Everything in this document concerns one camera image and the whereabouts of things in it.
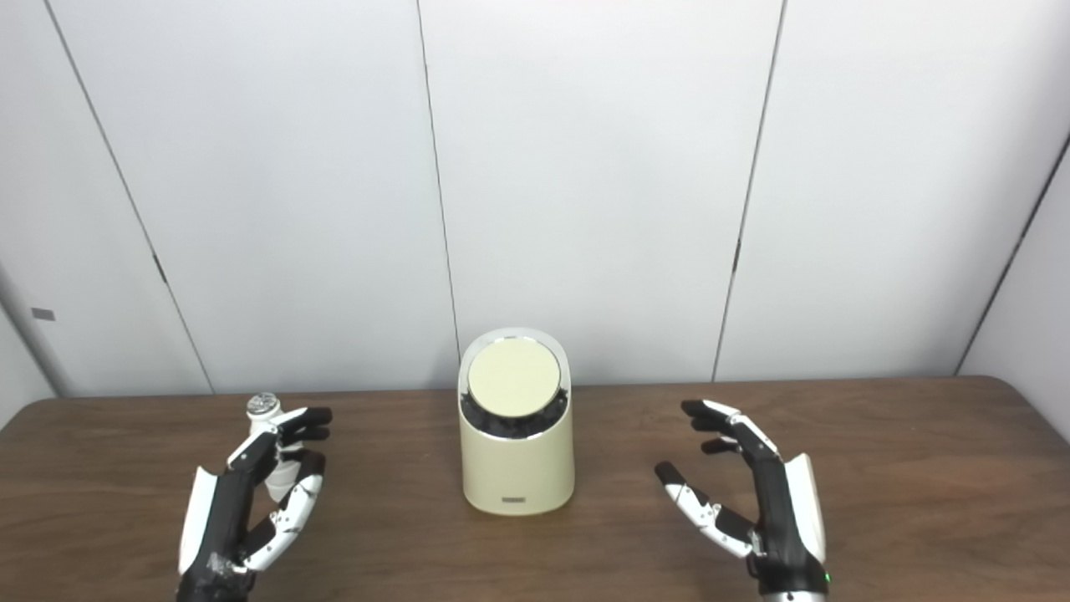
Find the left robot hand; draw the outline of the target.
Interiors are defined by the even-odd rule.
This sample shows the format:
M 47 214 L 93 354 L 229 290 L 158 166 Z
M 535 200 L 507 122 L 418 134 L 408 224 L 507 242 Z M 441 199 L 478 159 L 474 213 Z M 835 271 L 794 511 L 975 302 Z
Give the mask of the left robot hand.
M 257 576 L 297 541 L 326 467 L 326 456 L 302 443 L 328 438 L 333 416 L 328 407 L 272 416 L 227 458 L 221 475 L 197 468 L 177 559 L 177 601 L 246 601 Z M 257 488 L 282 462 L 297 463 L 294 483 L 268 518 L 249 526 Z

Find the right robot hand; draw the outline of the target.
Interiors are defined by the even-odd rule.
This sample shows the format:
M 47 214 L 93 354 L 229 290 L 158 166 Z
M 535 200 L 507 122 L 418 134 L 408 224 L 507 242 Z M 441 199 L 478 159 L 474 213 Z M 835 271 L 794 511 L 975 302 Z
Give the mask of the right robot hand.
M 658 462 L 655 475 L 669 499 L 699 532 L 745 561 L 764 601 L 825 601 L 830 583 L 824 565 L 826 532 L 810 457 L 784 460 L 749 416 L 718 401 L 684 400 L 681 411 L 693 430 L 717 434 L 703 443 L 703 453 L 744 458 L 752 472 L 759 518 L 749 521 L 712 500 L 672 462 Z

